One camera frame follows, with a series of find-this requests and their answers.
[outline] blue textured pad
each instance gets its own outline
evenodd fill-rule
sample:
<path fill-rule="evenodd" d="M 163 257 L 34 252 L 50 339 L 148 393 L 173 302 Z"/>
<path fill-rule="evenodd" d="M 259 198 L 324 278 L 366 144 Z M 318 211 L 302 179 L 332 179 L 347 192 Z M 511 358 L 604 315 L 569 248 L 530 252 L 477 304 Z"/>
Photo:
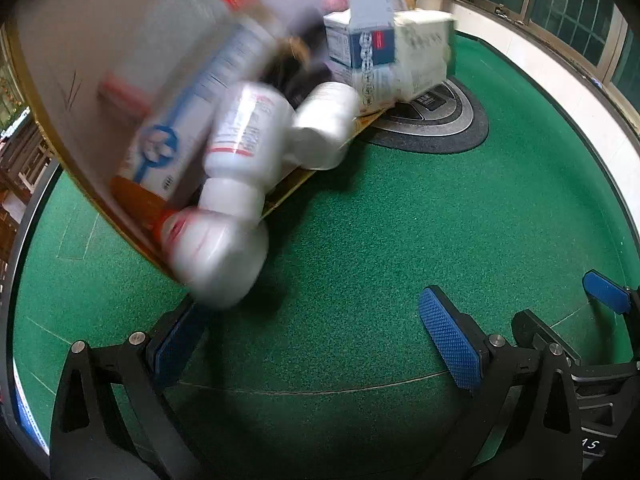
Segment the blue textured pad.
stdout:
<path fill-rule="evenodd" d="M 457 386 L 475 390 L 481 381 L 480 357 L 430 288 L 420 295 L 418 312 Z"/>
<path fill-rule="evenodd" d="M 586 293 L 607 305 L 616 314 L 624 314 L 631 310 L 629 293 L 595 270 L 590 270 L 584 275 L 582 286 Z"/>

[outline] gray and black mat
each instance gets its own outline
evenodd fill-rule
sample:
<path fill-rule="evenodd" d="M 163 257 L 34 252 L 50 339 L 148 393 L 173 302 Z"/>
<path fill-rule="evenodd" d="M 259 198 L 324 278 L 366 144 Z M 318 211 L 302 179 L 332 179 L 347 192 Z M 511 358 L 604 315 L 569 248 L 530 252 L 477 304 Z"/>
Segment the gray and black mat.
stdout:
<path fill-rule="evenodd" d="M 488 134 L 480 101 L 450 78 L 411 103 L 396 104 L 359 138 L 406 152 L 461 153 L 480 146 Z"/>

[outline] green surface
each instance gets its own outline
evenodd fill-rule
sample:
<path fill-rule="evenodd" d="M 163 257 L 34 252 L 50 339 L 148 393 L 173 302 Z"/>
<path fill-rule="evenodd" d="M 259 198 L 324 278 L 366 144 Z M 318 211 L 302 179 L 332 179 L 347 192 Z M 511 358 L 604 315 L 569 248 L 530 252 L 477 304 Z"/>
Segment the green surface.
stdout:
<path fill-rule="evenodd" d="M 486 332 L 511 336 L 512 315 L 532 308 L 587 362 L 629 358 L 624 323 L 589 305 L 581 286 L 592 267 L 640 283 L 604 176 L 513 68 L 474 41 L 457 46 L 456 76 L 486 109 L 487 141 L 458 155 L 356 142 L 343 165 L 269 217 L 257 285 L 216 317 L 168 390 L 229 478 L 415 471 L 468 400 L 417 315 L 418 294 L 433 283 Z M 15 320 L 18 370 L 43 433 L 69 343 L 121 342 L 183 293 L 61 177 L 27 256 Z"/>

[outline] silver screw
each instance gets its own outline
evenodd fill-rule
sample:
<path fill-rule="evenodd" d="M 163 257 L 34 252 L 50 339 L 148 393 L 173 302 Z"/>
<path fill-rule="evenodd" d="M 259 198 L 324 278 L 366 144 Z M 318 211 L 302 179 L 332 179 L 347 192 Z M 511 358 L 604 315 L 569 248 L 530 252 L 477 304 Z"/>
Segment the silver screw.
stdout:
<path fill-rule="evenodd" d="M 562 355 L 562 352 L 564 351 L 558 343 L 551 343 L 549 345 L 549 350 L 553 355 Z"/>
<path fill-rule="evenodd" d="M 507 341 L 500 334 L 491 334 L 489 336 L 489 343 L 496 348 L 500 348 L 501 346 L 504 346 Z"/>
<path fill-rule="evenodd" d="M 71 351 L 74 354 L 79 354 L 82 350 L 84 350 L 84 341 L 76 341 L 71 345 Z"/>
<path fill-rule="evenodd" d="M 139 345 L 145 340 L 145 338 L 146 338 L 146 335 L 144 332 L 134 332 L 129 336 L 129 342 L 132 345 Z"/>

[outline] green tabletop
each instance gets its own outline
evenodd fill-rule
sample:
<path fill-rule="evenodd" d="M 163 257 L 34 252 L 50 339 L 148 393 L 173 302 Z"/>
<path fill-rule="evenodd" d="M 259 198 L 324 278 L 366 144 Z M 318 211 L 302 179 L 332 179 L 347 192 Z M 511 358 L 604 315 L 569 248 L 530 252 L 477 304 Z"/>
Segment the green tabletop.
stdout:
<path fill-rule="evenodd" d="M 354 143 L 341 166 L 268 218 L 257 284 L 215 317 L 167 391 L 228 478 L 415 471 L 468 401 L 418 318 L 428 285 L 487 333 L 511 338 L 511 317 L 531 308 L 587 363 L 630 358 L 622 320 L 589 304 L 581 285 L 591 268 L 640 284 L 609 184 L 526 79 L 482 44 L 456 41 L 456 76 L 486 110 L 486 142 L 457 155 Z M 46 439 L 68 346 L 122 342 L 184 294 L 60 178 L 27 254 L 14 327 L 18 372 Z"/>

